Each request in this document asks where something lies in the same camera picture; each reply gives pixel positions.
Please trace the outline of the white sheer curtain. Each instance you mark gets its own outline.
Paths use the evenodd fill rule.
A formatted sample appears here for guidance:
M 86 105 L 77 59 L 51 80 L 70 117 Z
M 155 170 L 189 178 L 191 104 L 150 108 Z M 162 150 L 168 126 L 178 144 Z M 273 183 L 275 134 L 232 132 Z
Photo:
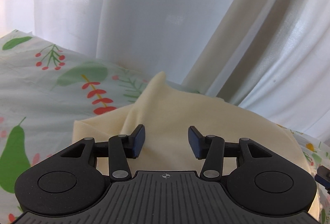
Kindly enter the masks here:
M 13 29 L 329 141 L 329 0 L 1 0 Z

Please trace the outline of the cream knit sweater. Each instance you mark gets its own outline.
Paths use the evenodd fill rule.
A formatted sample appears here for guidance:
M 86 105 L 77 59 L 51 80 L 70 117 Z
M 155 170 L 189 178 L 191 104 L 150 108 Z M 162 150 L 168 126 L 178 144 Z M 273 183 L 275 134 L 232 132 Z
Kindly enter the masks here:
M 107 141 L 129 135 L 137 125 L 145 127 L 145 142 L 138 158 L 129 160 L 131 171 L 200 171 L 189 146 L 188 129 L 217 135 L 236 143 L 248 137 L 305 170 L 309 164 L 290 131 L 258 114 L 228 104 L 219 98 L 177 91 L 157 74 L 134 104 L 86 120 L 75 121 L 73 142 L 85 137 Z

